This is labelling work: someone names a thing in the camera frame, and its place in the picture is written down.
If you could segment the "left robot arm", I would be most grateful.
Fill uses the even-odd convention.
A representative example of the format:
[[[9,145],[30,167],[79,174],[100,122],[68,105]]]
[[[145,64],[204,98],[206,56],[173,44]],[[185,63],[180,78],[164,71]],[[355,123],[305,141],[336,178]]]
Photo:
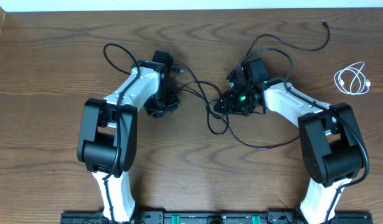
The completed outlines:
[[[169,78],[174,59],[155,51],[151,60],[135,60],[129,77],[102,99],[83,107],[77,158],[98,183],[103,200],[102,223],[129,223],[136,202],[129,170],[138,140],[138,113],[160,118],[177,109],[179,100]]]

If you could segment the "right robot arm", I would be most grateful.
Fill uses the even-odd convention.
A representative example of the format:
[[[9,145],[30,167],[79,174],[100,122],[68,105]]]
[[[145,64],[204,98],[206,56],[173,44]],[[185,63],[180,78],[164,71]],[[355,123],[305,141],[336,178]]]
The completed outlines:
[[[361,169],[369,170],[352,108],[317,101],[286,79],[272,78],[261,58],[242,63],[227,80],[232,89],[220,97],[216,112],[248,115],[261,106],[298,128],[303,163],[310,175],[300,213],[306,223],[329,222],[343,190],[359,183],[356,176]]]

